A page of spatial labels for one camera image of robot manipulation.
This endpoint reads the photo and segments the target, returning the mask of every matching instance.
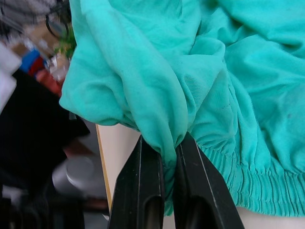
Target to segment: black fabric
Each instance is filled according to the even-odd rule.
[[[63,146],[89,130],[33,78],[13,76],[17,87],[0,114],[0,182],[35,192],[65,160]]]

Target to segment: white table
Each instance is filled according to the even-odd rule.
[[[123,125],[97,125],[108,204],[111,208],[116,178],[131,154],[140,134]],[[305,229],[305,218],[282,218],[238,208],[246,229]],[[173,217],[165,217],[163,229],[175,229]]]

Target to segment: gray floor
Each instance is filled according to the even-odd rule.
[[[90,129],[91,134],[88,137],[81,138],[80,141],[96,155],[100,155],[95,124],[86,120],[84,122]],[[85,213],[84,218],[86,229],[107,229],[108,221],[100,213]]]

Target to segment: elastic waistband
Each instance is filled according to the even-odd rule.
[[[223,175],[237,206],[274,216],[305,215],[304,174],[256,174],[237,164],[236,156],[199,147]]]

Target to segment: teal shirt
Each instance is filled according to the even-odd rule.
[[[163,158],[166,214],[189,131],[236,205],[305,215],[304,0],[70,2],[60,104],[141,132]]]

